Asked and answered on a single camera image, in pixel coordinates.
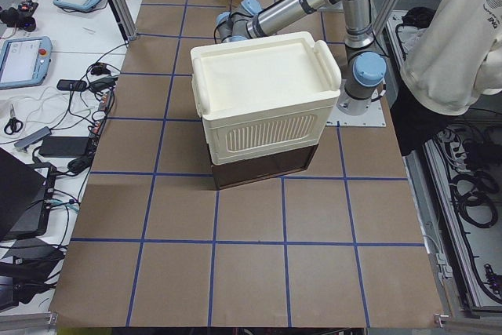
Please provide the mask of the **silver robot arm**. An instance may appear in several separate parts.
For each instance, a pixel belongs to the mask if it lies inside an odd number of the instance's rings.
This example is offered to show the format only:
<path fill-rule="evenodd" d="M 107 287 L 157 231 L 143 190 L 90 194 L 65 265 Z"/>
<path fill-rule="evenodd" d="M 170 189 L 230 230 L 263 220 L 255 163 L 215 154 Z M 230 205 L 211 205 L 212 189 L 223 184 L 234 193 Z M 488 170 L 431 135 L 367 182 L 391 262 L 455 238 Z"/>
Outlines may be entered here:
<path fill-rule="evenodd" d="M 370 104 L 380 98 L 373 97 L 384 76 L 370 80 L 362 70 L 371 63 L 384 60 L 369 51 L 377 33 L 371 21 L 370 0 L 278 0 L 262 8 L 257 0 L 242 0 L 233 11 L 221 13 L 216 18 L 214 36 L 222 43 L 267 37 L 313 14 L 323 7 L 342 3 L 346 35 L 347 65 L 350 76 L 344 83 L 336 107 L 347 115 L 363 115 Z"/>

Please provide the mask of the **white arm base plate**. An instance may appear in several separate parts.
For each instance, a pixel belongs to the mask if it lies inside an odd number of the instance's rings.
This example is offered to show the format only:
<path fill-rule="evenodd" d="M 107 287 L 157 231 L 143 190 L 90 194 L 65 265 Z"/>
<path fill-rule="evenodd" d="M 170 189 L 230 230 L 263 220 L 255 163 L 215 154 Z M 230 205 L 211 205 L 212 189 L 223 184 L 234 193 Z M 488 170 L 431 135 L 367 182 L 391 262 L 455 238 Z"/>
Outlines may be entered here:
<path fill-rule="evenodd" d="M 387 125 L 381 102 L 355 100 L 342 92 L 336 105 L 333 107 L 327 126 L 341 127 L 385 127 Z"/>

